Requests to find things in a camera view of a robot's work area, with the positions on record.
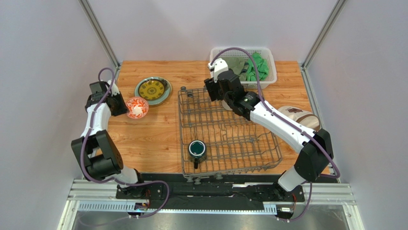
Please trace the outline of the red patterned white bowl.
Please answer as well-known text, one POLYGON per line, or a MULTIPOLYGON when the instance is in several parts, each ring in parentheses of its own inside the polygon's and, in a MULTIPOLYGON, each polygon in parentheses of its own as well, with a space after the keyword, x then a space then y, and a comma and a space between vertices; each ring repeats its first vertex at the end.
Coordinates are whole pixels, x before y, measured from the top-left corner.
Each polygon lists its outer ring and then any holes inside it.
POLYGON ((128 109, 126 116, 131 119, 143 118, 149 110, 149 104, 147 100, 141 97, 132 97, 125 102, 128 109))

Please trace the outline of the cream bird plate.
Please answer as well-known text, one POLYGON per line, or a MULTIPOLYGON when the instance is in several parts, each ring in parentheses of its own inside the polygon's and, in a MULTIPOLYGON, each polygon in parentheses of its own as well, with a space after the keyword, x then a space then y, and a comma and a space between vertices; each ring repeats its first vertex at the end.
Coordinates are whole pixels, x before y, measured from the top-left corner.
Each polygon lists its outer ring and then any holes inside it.
POLYGON ((167 83, 168 83, 168 86, 169 86, 169 95, 171 95, 172 94, 172 84, 171 84, 171 82, 170 81, 167 81, 167 83))

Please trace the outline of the beige plastic cup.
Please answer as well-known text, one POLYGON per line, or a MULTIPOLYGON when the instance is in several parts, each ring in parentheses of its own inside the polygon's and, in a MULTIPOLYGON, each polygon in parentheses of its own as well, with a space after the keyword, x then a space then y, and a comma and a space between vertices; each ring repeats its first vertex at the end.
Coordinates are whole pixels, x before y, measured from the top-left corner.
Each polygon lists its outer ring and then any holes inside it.
POLYGON ((226 110, 232 111, 232 108, 227 104, 226 101, 222 100, 222 101, 221 101, 221 104, 222 104, 222 106, 223 106, 226 110))

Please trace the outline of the yellow patterned plate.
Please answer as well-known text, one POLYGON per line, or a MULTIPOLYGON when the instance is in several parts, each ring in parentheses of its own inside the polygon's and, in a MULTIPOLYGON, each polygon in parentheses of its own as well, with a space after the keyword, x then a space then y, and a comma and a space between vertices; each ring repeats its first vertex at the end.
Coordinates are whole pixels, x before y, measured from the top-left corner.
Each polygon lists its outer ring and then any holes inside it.
POLYGON ((145 100, 155 100, 163 96, 165 90, 164 83, 153 79, 142 82, 136 92, 145 100))

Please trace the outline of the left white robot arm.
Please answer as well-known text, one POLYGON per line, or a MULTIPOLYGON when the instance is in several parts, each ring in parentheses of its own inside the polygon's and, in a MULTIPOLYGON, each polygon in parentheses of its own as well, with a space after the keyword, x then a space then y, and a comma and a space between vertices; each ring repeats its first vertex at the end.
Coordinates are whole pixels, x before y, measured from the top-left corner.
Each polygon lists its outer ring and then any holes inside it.
POLYGON ((136 169, 124 165, 108 133, 108 123, 112 116, 123 115, 128 109, 113 80, 91 83, 90 89, 91 95, 85 104, 85 129, 71 142, 71 148, 85 179, 98 184, 115 181, 127 192, 144 181, 136 169))

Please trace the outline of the dark green mug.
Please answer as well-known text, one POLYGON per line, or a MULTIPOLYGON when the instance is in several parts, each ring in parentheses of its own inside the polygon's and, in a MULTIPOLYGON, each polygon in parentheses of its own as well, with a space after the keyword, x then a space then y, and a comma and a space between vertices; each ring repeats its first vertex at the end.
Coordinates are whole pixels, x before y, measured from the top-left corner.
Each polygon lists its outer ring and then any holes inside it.
POLYGON ((207 160, 207 146, 203 141, 193 140, 187 150, 194 169, 198 169, 200 163, 207 160))

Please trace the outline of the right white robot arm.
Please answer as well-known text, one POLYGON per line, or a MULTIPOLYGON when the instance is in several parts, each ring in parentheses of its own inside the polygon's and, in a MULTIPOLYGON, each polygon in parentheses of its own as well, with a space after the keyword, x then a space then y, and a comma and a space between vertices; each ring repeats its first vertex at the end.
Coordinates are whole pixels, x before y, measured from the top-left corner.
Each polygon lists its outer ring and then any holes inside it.
POLYGON ((236 114, 268 129, 298 153, 297 160, 277 181, 279 189, 293 191, 305 181, 314 182, 333 163, 333 149, 328 131, 315 131, 273 108, 264 98, 246 91, 231 70, 204 81, 212 101, 224 101, 236 114))

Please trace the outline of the pale green flower plate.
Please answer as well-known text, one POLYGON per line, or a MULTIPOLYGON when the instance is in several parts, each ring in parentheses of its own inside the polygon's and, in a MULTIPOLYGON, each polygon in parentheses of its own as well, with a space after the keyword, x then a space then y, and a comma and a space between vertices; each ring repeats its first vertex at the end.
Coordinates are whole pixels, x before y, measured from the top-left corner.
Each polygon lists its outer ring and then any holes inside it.
POLYGON ((137 96, 137 97, 140 97, 140 96, 138 95, 138 93, 136 92, 137 89, 138 89, 138 87, 141 85, 142 82, 144 82, 144 81, 146 81, 146 80, 153 80, 153 79, 159 80, 159 81, 161 81, 162 83, 164 83, 165 88, 166 88, 166 90, 165 90, 165 92, 164 92, 164 95, 161 96, 160 98, 155 99, 155 100, 147 100, 147 102, 148 102, 148 104, 149 104, 150 106, 157 106, 157 105, 160 105, 160 104, 164 103, 164 102, 166 101, 166 99, 170 96, 170 95, 169 95, 169 86, 168 86, 168 83, 167 83, 168 80, 165 79, 165 78, 154 76, 154 77, 148 77, 148 78, 143 79, 143 80, 140 81, 140 82, 137 84, 137 86, 135 87, 134 95, 137 96))

